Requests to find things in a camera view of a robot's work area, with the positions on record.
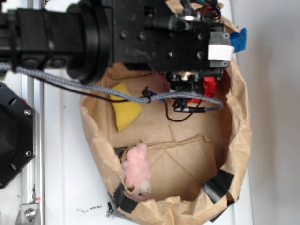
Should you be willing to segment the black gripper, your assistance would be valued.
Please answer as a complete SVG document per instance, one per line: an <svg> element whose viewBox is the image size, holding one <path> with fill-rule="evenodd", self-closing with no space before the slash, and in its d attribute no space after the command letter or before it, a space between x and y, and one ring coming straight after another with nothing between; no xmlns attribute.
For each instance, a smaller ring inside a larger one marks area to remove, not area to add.
<svg viewBox="0 0 300 225"><path fill-rule="evenodd" d="M233 59L216 0L201 0L204 11L182 0L173 12L165 0L112 2L112 64L128 70L166 72L171 82L220 79Z"/></svg>

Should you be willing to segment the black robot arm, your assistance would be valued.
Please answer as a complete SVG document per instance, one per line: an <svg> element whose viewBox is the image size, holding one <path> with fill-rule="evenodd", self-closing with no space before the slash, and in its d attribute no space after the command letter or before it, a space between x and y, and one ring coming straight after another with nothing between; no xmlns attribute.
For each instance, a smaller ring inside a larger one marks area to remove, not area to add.
<svg viewBox="0 0 300 225"><path fill-rule="evenodd" d="M65 12L0 15L0 70L65 69L82 84L165 72L180 85L220 78L235 51L216 0L82 0Z"/></svg>

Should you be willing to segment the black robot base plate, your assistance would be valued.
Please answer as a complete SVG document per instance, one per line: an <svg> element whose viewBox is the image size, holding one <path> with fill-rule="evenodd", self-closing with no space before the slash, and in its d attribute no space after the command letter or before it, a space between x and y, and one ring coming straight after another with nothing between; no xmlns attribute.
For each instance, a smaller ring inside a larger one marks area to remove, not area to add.
<svg viewBox="0 0 300 225"><path fill-rule="evenodd" d="M0 84L0 188L34 157L34 110L5 83Z"/></svg>

